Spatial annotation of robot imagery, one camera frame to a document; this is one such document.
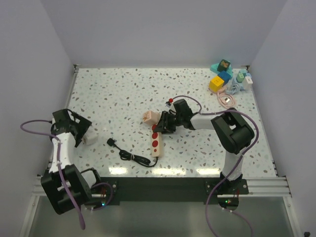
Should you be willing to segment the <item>white cube plug adapter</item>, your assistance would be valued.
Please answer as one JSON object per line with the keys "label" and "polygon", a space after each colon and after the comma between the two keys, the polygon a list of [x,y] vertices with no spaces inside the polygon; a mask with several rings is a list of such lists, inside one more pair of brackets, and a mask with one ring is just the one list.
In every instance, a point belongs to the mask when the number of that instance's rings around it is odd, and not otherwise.
{"label": "white cube plug adapter", "polygon": [[82,142],[84,145],[92,145],[98,139],[98,134],[94,128],[89,128],[87,132],[82,137]]}

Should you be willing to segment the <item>beige power strip red sockets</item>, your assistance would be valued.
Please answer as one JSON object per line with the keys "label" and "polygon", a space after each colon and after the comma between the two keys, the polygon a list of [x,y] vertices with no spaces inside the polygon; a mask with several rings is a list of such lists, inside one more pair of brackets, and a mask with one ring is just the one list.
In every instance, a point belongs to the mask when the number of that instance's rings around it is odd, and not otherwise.
{"label": "beige power strip red sockets", "polygon": [[160,132],[154,132],[156,126],[156,124],[152,125],[151,155],[153,158],[160,158],[163,155],[163,142],[162,134]]}

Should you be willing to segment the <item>beige cube plug adapter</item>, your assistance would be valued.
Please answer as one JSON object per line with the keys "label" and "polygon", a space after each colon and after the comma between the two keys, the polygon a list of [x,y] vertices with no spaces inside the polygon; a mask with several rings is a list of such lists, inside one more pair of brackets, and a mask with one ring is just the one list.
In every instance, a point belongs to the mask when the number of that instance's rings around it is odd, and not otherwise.
{"label": "beige cube plug adapter", "polygon": [[154,125],[157,124],[160,120],[160,113],[153,112],[153,111],[146,111],[143,113],[142,120],[145,124]]}

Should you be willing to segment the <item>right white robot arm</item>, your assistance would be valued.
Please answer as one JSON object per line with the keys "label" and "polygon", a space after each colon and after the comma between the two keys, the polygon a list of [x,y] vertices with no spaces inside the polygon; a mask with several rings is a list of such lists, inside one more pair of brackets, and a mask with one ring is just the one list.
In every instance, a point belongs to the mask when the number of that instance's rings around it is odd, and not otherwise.
{"label": "right white robot arm", "polygon": [[244,119],[246,114],[229,108],[214,113],[192,112],[185,99],[171,104],[168,112],[163,111],[153,132],[172,134],[177,127],[189,130],[214,130],[225,149],[225,163],[220,173],[220,181],[212,188],[210,194],[222,191],[231,194],[237,189],[237,181],[242,179],[242,162],[245,153],[253,146],[251,141],[258,140],[258,134]]}

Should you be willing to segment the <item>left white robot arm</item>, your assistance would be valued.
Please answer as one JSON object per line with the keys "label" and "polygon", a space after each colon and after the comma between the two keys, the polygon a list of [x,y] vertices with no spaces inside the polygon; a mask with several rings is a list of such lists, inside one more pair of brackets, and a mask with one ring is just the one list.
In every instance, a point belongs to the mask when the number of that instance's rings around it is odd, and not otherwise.
{"label": "left white robot arm", "polygon": [[52,113],[53,120],[50,138],[53,143],[51,167],[41,177],[41,185],[57,214],[74,209],[74,204],[66,192],[62,179],[78,206],[86,204],[102,189],[102,181],[94,168],[93,177],[84,178],[75,166],[74,149],[86,142],[92,131],[92,122],[70,109],[61,109]]}

